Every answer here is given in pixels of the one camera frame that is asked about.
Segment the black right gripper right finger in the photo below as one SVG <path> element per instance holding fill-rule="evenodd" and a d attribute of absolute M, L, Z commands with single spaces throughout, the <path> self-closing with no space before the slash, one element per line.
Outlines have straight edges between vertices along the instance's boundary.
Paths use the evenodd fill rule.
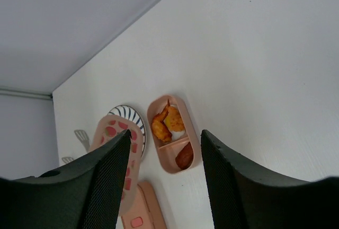
<path fill-rule="evenodd" d="M 201 153 L 215 228 L 338 228 L 338 177 L 308 182 L 274 172 L 207 130 Z"/>

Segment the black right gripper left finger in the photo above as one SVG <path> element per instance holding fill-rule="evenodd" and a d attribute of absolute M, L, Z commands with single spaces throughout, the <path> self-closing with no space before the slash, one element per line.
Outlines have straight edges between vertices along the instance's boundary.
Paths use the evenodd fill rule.
<path fill-rule="evenodd" d="M 131 132 L 39 177 L 1 179 L 1 228 L 115 228 Z"/>

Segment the metal serving tongs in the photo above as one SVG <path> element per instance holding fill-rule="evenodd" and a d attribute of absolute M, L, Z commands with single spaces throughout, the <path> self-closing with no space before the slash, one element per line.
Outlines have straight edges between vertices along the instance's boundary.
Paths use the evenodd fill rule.
<path fill-rule="evenodd" d="M 85 152 L 87 153 L 89 151 L 89 148 L 90 148 L 90 139 L 89 139 L 86 131 L 84 131 L 82 129 L 76 129 L 76 130 L 74 130 L 74 134 L 75 134 L 76 138 L 80 141 L 80 143 L 83 145 Z M 79 158 L 78 155 L 72 154 L 71 156 L 62 157 L 61 160 L 64 164 L 68 164 L 68 163 L 76 160 L 77 158 Z"/>

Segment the pink lunch box lid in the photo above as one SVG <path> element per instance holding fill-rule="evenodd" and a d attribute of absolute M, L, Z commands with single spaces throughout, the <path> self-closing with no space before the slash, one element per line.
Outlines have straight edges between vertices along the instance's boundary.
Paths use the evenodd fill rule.
<path fill-rule="evenodd" d="M 155 190 L 148 181 L 138 183 L 134 202 L 121 220 L 123 228 L 167 228 Z"/>

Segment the brown meat slice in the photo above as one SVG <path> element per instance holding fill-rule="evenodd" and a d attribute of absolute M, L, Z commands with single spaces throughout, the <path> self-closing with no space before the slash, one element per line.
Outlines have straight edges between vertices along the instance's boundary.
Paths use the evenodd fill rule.
<path fill-rule="evenodd" d="M 175 162 L 181 170 L 186 170 L 192 164 L 193 158 L 193 148 L 191 143 L 188 142 L 176 156 Z"/>

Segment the light pink lid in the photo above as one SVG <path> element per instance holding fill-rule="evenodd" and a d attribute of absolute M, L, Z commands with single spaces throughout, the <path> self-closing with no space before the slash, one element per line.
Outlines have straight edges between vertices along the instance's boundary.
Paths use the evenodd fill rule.
<path fill-rule="evenodd" d="M 119 209 L 120 216 L 128 212 L 135 198 L 141 157 L 145 147 L 144 124 L 140 119 L 134 122 L 119 115 L 109 114 L 99 121 L 88 150 L 91 152 L 101 147 L 126 129 L 131 131 L 131 146 Z"/>

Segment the pink divided lunch box tray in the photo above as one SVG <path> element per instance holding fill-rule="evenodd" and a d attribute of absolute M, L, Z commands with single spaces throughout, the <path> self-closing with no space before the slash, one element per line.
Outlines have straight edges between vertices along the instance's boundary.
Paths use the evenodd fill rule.
<path fill-rule="evenodd" d="M 198 140 L 197 134 L 193 127 L 189 112 L 185 105 L 185 102 L 174 95 L 163 95 L 158 99 L 154 100 L 147 109 L 147 119 L 151 122 L 152 118 L 160 113 L 161 109 L 165 107 L 166 102 L 176 106 L 179 113 L 182 116 L 185 133 L 179 138 L 173 138 L 170 142 L 164 143 L 160 141 L 154 134 L 152 138 L 157 151 L 157 155 L 162 168 L 170 174 L 176 174 L 182 172 L 182 169 L 175 162 L 175 158 L 179 152 L 187 145 L 191 144 L 193 150 L 193 160 L 189 165 L 189 169 L 197 166 L 201 161 L 201 148 L 200 141 Z"/>

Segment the orange fried shrimp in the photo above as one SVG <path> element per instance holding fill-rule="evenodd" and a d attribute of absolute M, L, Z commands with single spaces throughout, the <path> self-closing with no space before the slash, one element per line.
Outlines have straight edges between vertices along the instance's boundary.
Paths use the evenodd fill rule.
<path fill-rule="evenodd" d="M 168 109 L 170 107 L 170 102 L 167 100 L 166 106 L 163 110 L 156 114 L 151 122 L 151 129 L 153 134 L 163 143 L 169 143 L 172 140 L 172 133 L 169 131 L 168 127 L 165 125 L 164 120 L 168 116 Z"/>

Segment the fried egg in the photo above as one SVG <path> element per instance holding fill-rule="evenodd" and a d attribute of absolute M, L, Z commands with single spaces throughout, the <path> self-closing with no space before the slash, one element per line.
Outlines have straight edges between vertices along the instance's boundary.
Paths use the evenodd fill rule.
<path fill-rule="evenodd" d="M 185 134 L 185 130 L 184 131 L 180 131 L 180 132 L 170 131 L 170 133 L 172 134 L 172 140 L 177 140 L 177 139 L 179 139 L 181 136 L 183 136 Z"/>

